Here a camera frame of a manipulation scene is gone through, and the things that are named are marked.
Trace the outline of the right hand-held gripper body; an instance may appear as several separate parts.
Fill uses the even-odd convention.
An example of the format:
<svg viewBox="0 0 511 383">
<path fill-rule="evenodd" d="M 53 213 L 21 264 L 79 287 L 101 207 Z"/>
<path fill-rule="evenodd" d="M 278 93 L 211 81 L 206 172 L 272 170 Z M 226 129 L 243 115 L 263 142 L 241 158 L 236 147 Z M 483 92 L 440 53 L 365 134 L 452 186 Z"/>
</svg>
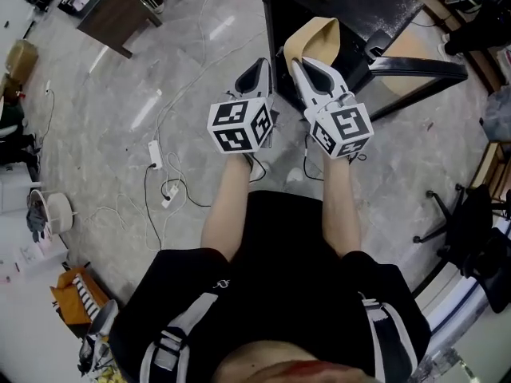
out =
<svg viewBox="0 0 511 383">
<path fill-rule="evenodd" d="M 310 136 L 331 159 L 355 155 L 374 135 L 366 107 L 353 93 L 307 108 L 304 116 Z"/>
</svg>

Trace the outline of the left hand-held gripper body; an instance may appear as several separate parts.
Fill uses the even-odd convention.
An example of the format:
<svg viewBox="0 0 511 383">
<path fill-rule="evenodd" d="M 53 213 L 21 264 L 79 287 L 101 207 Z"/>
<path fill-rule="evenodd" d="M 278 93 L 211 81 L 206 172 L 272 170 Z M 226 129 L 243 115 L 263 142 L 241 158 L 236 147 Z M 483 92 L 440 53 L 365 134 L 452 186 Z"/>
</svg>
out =
<svg viewBox="0 0 511 383">
<path fill-rule="evenodd" d="M 272 106 L 272 95 L 212 104 L 207 130 L 219 152 L 254 153 L 270 148 L 275 126 Z"/>
</svg>

